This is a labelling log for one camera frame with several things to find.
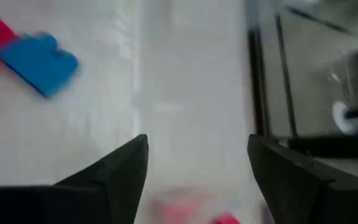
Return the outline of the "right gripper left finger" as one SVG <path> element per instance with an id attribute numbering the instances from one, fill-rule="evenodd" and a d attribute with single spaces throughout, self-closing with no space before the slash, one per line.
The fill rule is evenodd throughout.
<path id="1" fill-rule="evenodd" d="M 0 186 L 0 224 L 133 224 L 148 158 L 140 134 L 56 184 Z"/>

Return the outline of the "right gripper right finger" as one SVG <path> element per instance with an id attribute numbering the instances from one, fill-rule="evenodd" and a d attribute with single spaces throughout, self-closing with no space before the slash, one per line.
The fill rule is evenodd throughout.
<path id="1" fill-rule="evenodd" d="M 358 224 L 358 177 L 319 161 L 358 159 L 358 135 L 295 138 L 257 134 L 247 152 L 276 224 Z"/>

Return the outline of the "blue toy building block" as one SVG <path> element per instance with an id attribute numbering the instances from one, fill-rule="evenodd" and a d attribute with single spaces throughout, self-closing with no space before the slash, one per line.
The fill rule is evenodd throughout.
<path id="1" fill-rule="evenodd" d="M 46 32 L 10 40 L 0 47 L 0 59 L 45 98 L 63 88 L 78 67 L 77 58 Z"/>

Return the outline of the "black table frame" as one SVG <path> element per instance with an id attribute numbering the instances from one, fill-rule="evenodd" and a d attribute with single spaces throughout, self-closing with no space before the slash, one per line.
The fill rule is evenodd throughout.
<path id="1" fill-rule="evenodd" d="M 295 110 L 291 92 L 290 74 L 288 69 L 285 41 L 283 36 L 282 21 L 280 14 L 274 15 L 275 28 L 278 36 L 278 46 L 283 72 L 283 85 L 287 105 L 290 137 L 297 138 Z M 269 107 L 267 103 L 267 91 L 265 87 L 265 65 L 262 52 L 261 31 L 259 27 L 249 28 L 247 32 L 247 43 L 249 48 L 250 76 L 252 83 L 252 94 L 254 97 L 254 113 L 256 133 L 269 139 L 273 139 L 270 128 Z"/>

